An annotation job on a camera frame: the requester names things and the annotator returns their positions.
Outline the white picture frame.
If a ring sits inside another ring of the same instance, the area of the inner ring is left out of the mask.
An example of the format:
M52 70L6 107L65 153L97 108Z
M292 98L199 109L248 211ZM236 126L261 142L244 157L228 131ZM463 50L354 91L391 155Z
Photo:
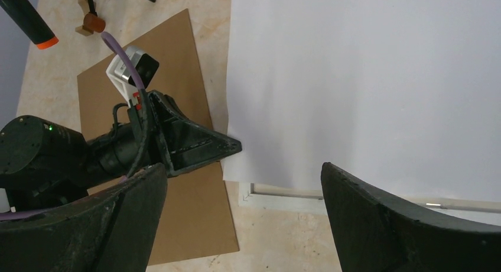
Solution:
M463 199L408 197L404 199L469 221L500 225L500 203ZM239 206L326 215L320 190L298 190L254 183L239 183Z

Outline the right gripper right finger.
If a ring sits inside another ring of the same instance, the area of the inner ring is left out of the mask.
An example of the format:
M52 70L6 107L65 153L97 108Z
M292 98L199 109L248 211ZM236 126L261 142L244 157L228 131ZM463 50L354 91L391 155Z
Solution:
M416 205L326 162L321 187L343 271L499 271L500 227Z

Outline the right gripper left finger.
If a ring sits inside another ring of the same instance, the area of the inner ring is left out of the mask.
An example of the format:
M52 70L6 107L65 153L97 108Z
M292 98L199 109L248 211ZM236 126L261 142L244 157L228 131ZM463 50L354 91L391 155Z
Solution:
M167 194L162 164L76 202L1 222L2 271L145 271Z

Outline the brown backing board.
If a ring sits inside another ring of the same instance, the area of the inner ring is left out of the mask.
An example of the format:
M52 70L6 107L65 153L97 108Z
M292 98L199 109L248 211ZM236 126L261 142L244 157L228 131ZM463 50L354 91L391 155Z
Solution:
M182 112L205 127L212 121L187 10L133 41L160 66L149 85L174 98ZM86 139L111 130L112 109L123 101L105 71L107 57L77 77L81 132ZM150 265L239 251L223 171L213 163L168 179L167 197Z

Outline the sunset seascape photo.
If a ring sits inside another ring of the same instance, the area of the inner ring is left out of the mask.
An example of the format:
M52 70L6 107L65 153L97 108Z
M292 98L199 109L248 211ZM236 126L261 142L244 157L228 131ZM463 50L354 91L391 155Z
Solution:
M233 182L500 201L500 0L232 0Z

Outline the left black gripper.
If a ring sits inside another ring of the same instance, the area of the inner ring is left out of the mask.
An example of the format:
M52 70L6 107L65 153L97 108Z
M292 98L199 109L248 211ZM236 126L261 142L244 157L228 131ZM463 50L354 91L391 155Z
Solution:
M138 150L128 175L161 163L168 177L176 177L242 151L239 140L192 121L157 90L139 92L128 116Z

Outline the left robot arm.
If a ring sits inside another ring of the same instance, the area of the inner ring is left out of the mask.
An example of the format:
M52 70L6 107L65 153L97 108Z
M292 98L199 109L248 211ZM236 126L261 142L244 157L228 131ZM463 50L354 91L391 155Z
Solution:
M36 116L13 119L1 130L1 188L9 204L18 212L51 209L151 165L176 177L242 150L240 141L188 119L156 90L136 93L128 116L92 140Z

